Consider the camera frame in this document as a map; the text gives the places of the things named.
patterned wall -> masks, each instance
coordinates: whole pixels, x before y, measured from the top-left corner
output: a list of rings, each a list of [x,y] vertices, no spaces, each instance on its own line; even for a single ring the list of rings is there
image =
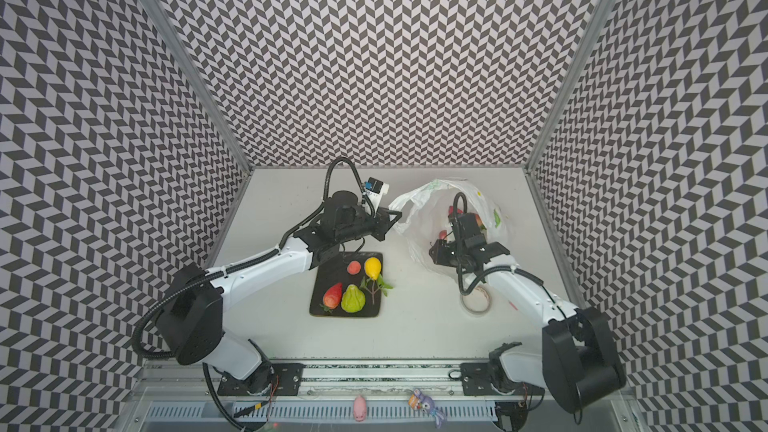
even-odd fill
[[[136,0],[0,10],[0,424],[107,427],[242,175]]]
[[[536,171],[655,430],[768,430],[766,36],[768,0],[619,0]]]
[[[521,164],[597,0],[163,0],[257,165]]]

lemon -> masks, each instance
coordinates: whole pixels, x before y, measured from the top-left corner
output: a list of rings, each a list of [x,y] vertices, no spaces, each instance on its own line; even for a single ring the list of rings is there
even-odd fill
[[[378,258],[370,257],[368,260],[366,260],[366,275],[368,275],[371,280],[377,280],[381,273],[382,262]]]

purple plush toy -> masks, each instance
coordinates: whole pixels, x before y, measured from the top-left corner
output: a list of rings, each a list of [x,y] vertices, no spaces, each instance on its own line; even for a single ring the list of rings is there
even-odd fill
[[[435,418],[435,427],[440,428],[446,421],[446,415],[442,410],[435,406],[435,401],[419,389],[413,389],[413,395],[408,399],[408,405],[414,410],[424,410],[430,416]]]

green chayote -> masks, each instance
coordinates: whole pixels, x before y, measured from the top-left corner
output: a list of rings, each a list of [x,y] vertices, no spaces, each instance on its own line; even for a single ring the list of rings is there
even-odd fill
[[[351,284],[341,296],[341,308],[344,312],[354,314],[360,312],[365,305],[366,295],[356,285]]]

plastic bag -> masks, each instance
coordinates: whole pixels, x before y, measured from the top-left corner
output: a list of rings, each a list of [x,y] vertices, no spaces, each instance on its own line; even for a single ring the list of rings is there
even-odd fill
[[[467,197],[468,211],[480,216],[485,226],[486,242],[499,242],[508,247],[509,233],[501,209],[491,199],[482,194],[477,187],[463,178],[436,178],[429,184],[411,190],[395,198],[389,204],[390,210],[403,212],[392,229],[408,241],[411,258],[428,270],[456,278],[456,270],[444,265],[436,265],[429,257],[429,249],[439,238],[441,231],[451,234],[448,210],[453,206],[453,198],[458,192]],[[405,210],[408,203],[410,211]]]

